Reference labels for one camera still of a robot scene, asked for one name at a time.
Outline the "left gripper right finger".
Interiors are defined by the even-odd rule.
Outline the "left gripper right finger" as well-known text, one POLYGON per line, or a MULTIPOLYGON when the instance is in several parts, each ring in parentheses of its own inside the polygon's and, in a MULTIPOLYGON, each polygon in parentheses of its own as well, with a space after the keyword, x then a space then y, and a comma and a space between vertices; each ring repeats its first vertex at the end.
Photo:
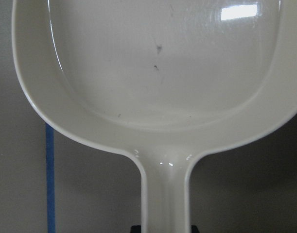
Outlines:
POLYGON ((199 233, 199 229, 195 225, 191 225, 191 233, 199 233))

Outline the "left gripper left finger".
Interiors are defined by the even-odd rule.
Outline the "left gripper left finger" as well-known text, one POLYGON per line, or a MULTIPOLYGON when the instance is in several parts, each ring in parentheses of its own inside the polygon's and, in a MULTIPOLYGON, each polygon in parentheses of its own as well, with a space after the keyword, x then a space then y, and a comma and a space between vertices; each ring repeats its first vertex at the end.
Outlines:
POLYGON ((130 233, 141 233, 141 225, 131 226, 130 233))

